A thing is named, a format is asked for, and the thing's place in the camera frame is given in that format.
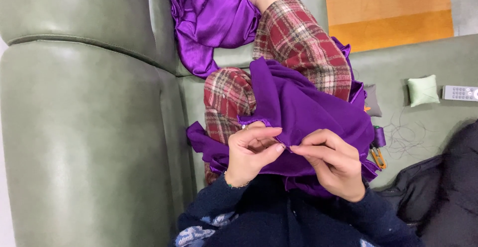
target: plaid pants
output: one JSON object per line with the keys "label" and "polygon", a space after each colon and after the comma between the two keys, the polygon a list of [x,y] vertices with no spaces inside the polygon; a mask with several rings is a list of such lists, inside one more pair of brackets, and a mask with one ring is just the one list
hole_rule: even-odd
{"label": "plaid pants", "polygon": [[[345,57],[300,0],[278,0],[264,12],[254,41],[253,58],[260,57],[300,72],[319,91],[349,98],[351,74]],[[237,115],[251,116],[256,108],[250,75],[237,67],[212,73],[204,85],[204,104],[208,136],[227,145],[229,136],[241,129]],[[209,163],[205,172],[208,184],[219,176]]]}

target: woman's left hand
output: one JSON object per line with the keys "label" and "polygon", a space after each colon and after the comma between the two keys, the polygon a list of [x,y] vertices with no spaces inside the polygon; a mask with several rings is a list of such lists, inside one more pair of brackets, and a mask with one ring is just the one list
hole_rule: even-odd
{"label": "woman's left hand", "polygon": [[229,137],[229,166],[225,180],[232,186],[242,186],[253,180],[260,170],[274,162],[285,146],[274,143],[280,127],[265,127],[257,122]]}

